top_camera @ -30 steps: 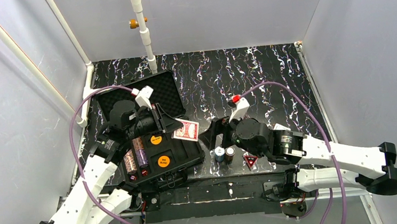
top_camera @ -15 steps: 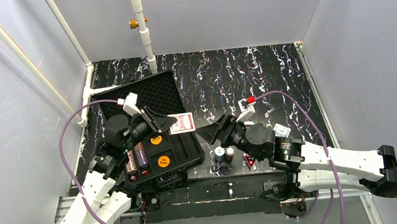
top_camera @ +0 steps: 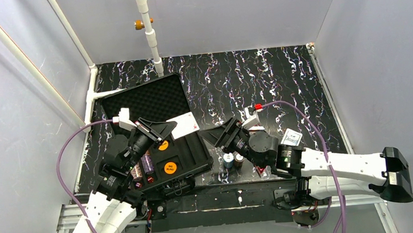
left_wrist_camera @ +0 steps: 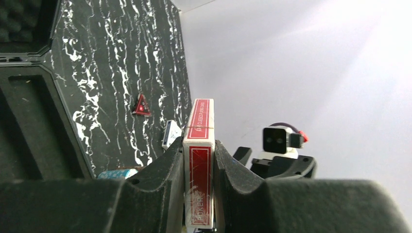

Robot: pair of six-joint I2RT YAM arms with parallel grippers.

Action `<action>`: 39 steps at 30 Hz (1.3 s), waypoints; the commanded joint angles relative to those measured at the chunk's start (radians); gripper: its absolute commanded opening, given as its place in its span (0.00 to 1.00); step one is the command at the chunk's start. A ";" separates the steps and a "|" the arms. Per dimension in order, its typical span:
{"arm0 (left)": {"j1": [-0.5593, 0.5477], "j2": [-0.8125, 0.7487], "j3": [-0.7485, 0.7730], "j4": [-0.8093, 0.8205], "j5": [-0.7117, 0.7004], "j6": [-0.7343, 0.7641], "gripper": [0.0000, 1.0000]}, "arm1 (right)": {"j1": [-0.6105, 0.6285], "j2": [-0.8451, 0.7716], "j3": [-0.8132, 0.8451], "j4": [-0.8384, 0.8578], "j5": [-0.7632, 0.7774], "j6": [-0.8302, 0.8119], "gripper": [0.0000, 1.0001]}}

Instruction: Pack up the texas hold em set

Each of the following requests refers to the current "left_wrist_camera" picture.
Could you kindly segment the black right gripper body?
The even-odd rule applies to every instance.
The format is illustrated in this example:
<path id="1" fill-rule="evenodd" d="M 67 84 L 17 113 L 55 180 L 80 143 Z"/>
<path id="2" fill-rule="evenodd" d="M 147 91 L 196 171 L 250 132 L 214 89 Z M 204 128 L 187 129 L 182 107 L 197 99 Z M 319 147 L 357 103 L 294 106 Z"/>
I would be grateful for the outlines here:
<path id="1" fill-rule="evenodd" d="M 285 155 L 275 156 L 269 153 L 268 158 L 253 158 L 252 166 L 245 167 L 251 158 L 252 149 L 239 147 L 234 155 L 232 176 L 237 179 L 312 179 L 315 176 L 317 162 L 313 157 L 298 155 L 289 158 Z"/>

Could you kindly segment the red playing card deck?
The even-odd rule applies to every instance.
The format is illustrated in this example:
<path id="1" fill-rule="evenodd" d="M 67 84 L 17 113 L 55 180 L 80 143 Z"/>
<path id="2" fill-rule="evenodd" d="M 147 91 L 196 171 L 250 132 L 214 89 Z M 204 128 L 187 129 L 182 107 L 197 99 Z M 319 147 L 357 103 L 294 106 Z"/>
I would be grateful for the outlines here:
<path id="1" fill-rule="evenodd" d="M 195 99 L 183 138 L 185 225 L 188 228 L 213 228 L 214 150 L 214 99 Z"/>

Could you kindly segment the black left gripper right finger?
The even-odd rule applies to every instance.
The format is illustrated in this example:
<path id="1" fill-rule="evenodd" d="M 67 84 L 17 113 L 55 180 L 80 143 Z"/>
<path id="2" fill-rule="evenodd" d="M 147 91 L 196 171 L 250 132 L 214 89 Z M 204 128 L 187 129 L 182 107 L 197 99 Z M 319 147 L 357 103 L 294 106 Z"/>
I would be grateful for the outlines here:
<path id="1" fill-rule="evenodd" d="M 263 179 L 216 141 L 214 190 L 220 233 L 408 233 L 389 193 L 369 180 Z"/>

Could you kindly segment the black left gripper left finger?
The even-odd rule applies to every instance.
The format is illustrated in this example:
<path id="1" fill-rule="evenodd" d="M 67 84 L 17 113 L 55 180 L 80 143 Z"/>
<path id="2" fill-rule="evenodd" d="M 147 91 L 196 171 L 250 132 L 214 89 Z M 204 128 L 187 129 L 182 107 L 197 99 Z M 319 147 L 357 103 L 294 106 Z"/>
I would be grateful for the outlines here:
<path id="1" fill-rule="evenodd" d="M 0 185 L 3 233 L 179 233 L 182 138 L 127 180 L 13 181 Z"/>

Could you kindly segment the blue playing card deck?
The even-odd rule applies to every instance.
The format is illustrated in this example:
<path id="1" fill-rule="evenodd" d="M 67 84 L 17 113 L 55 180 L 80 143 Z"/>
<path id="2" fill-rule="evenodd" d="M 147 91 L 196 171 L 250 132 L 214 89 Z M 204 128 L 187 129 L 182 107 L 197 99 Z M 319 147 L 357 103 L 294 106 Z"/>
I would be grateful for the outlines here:
<path id="1" fill-rule="evenodd" d="M 176 138 L 182 135 L 182 129 L 175 120 L 168 120 L 164 130 L 162 148 L 167 150 Z"/>

